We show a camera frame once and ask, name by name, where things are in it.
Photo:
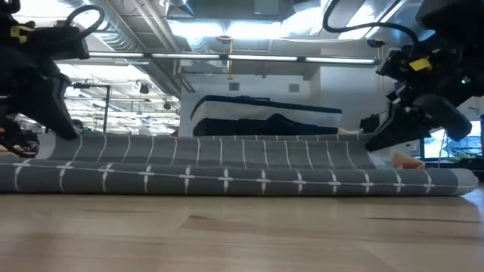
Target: desk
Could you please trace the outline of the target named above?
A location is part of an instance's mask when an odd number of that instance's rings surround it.
[[[12,272],[481,272],[484,189],[434,198],[0,197]]]

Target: monitor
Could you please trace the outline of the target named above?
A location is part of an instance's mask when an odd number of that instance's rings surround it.
[[[481,121],[471,121],[470,123],[472,124],[471,132],[460,141],[446,137],[444,129],[431,133],[430,138],[423,140],[424,159],[438,159],[441,148],[442,159],[482,156]]]

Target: orange object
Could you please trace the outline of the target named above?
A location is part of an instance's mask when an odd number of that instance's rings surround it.
[[[415,159],[414,157],[407,156],[400,152],[395,152],[392,158],[393,168],[396,169],[424,169],[425,162]]]

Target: yellow label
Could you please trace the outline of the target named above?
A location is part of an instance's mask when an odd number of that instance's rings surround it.
[[[419,60],[410,62],[410,67],[415,71],[420,71],[423,69],[432,69],[432,64],[426,58],[421,58]]]
[[[13,38],[18,38],[20,40],[20,43],[26,43],[27,42],[27,36],[23,36],[22,32],[31,32],[34,31],[34,29],[31,29],[26,26],[12,26],[10,28],[10,37]]]

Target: white wall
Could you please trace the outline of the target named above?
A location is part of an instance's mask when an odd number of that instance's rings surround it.
[[[181,94],[180,129],[178,135],[189,137],[192,135],[190,115],[197,102],[205,95],[223,95],[229,97],[251,96],[268,97],[271,101],[311,104],[309,96],[309,82],[304,81],[302,76],[261,76],[234,75],[234,80],[227,80],[226,75],[188,75],[188,81],[193,85],[197,93]],[[239,82],[239,91],[229,91],[229,82]],[[290,93],[289,84],[299,84],[299,93]]]
[[[343,110],[342,128],[357,129],[362,118],[386,110],[385,93],[392,89],[392,81],[375,71],[375,68],[320,69],[320,105]]]
[[[310,81],[302,76],[235,75],[240,91],[229,91],[226,75],[189,75],[196,94],[181,95],[180,136],[191,136],[190,115],[205,95],[248,95],[270,97],[273,101],[334,107],[343,110],[341,127],[357,129],[362,118],[386,110],[385,93],[393,88],[391,79],[375,73],[376,68],[322,67]],[[289,84],[300,84],[300,93],[290,93]]]

